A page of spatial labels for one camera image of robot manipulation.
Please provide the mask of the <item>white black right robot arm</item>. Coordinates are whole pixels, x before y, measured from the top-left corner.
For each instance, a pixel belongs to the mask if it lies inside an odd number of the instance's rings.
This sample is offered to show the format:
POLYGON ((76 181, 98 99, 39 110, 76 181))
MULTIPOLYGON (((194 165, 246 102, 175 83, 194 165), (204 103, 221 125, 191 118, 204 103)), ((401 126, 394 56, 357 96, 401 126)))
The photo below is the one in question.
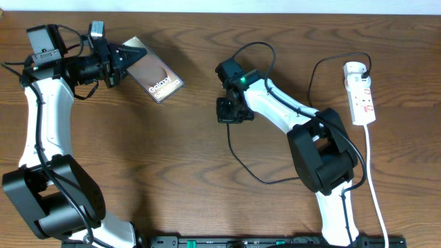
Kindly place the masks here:
POLYGON ((219 63, 215 73, 226 91, 216 101, 218 122, 242 123, 259 113, 285 133, 296 173, 316 195, 323 238, 333 246, 354 244, 359 232, 348 189, 358 158, 338 113, 293 100, 262 72, 244 72, 232 57, 219 63))

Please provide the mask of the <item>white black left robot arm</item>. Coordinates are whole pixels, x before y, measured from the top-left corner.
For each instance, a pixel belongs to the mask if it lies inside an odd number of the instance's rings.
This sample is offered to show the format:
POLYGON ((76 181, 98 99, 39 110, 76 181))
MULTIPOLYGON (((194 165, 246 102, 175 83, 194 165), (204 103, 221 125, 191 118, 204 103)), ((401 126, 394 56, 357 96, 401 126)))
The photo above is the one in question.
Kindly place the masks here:
POLYGON ((143 48, 110 43, 100 21, 79 35, 69 55, 58 24, 28 29, 33 52, 21 64, 19 83, 28 101, 25 149, 2 187, 31 232, 63 247, 144 247, 133 223, 105 207, 103 193, 72 155, 70 117, 79 85, 117 86, 127 69, 146 55, 143 48))

